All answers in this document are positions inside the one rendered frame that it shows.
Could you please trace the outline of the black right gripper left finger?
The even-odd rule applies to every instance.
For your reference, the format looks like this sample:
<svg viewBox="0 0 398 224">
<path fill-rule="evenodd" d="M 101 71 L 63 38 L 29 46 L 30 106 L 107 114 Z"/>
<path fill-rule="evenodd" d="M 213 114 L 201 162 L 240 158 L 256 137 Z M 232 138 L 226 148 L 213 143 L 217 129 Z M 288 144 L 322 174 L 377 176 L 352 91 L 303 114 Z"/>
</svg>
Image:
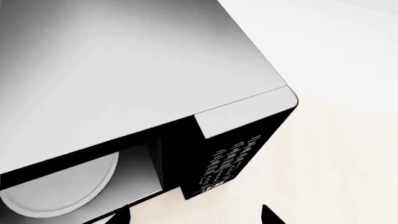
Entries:
<svg viewBox="0 0 398 224">
<path fill-rule="evenodd" d="M 112 218 L 109 220 L 109 224 L 130 224 L 131 213 L 128 205 L 120 208 Z"/>
</svg>

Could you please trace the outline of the white round turntable plate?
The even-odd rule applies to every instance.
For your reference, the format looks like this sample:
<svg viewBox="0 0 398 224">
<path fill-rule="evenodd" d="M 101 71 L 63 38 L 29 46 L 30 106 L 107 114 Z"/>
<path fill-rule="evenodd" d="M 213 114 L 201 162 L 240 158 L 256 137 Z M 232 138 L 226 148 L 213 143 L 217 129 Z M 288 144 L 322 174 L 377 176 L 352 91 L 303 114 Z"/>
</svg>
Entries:
<svg viewBox="0 0 398 224">
<path fill-rule="evenodd" d="M 119 153 L 79 164 L 0 191 L 8 208 L 26 217 L 51 218 L 92 201 L 111 180 Z"/>
</svg>

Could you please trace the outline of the black microwave control panel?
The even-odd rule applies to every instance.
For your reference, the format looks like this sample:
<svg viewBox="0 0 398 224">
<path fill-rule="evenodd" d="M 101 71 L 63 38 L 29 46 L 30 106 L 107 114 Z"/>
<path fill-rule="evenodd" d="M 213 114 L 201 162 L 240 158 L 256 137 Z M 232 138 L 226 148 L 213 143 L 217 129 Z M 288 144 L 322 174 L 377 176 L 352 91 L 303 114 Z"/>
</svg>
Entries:
<svg viewBox="0 0 398 224">
<path fill-rule="evenodd" d="M 296 109 L 281 111 L 195 143 L 188 153 L 180 183 L 188 200 L 236 178 Z"/>
</svg>

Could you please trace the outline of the silver and black microwave oven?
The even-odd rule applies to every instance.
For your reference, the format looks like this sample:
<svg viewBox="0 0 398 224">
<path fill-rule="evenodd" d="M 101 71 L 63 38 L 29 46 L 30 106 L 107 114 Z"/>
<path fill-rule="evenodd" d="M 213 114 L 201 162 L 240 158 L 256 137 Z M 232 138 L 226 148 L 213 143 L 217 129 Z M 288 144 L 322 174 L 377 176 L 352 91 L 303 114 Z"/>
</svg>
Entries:
<svg viewBox="0 0 398 224">
<path fill-rule="evenodd" d="M 0 191 L 119 153 L 64 215 L 93 224 L 180 189 L 195 143 L 298 106 L 218 0 L 0 0 Z"/>
</svg>

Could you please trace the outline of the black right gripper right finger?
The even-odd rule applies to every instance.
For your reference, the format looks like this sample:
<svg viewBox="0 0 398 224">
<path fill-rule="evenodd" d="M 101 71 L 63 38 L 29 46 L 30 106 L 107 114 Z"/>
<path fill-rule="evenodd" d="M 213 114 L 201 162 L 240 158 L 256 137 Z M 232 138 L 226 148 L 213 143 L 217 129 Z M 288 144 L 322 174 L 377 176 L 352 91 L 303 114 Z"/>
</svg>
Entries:
<svg viewBox="0 0 398 224">
<path fill-rule="evenodd" d="M 286 224 L 267 205 L 262 205 L 261 222 L 262 224 Z"/>
</svg>

